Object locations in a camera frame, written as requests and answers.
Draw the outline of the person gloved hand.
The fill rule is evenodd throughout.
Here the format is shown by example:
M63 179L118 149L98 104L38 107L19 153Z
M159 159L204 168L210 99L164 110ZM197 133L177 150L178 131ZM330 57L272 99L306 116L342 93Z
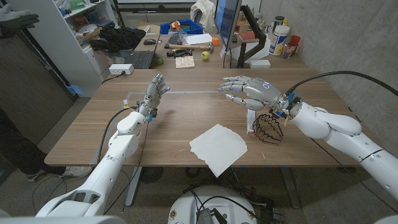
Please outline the person gloved hand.
M17 30L34 28L39 16L30 10L15 11L11 4L1 6L1 39L14 36Z

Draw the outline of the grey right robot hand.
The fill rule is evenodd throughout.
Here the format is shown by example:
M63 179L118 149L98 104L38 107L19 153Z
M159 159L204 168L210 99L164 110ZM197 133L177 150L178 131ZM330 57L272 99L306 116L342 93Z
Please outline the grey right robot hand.
M218 92L234 91L245 93L248 98L226 94L225 97L243 107L258 111L265 106L272 107L282 99L281 92L273 84L261 79L246 76L226 77Z

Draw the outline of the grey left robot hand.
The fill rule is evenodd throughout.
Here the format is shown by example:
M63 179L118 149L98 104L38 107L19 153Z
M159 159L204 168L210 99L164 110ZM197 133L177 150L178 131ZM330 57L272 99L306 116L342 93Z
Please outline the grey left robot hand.
M162 95L169 90L170 87L165 88L164 76L158 74L147 86L144 98L138 107L138 112L144 116L149 116L150 112L158 107Z

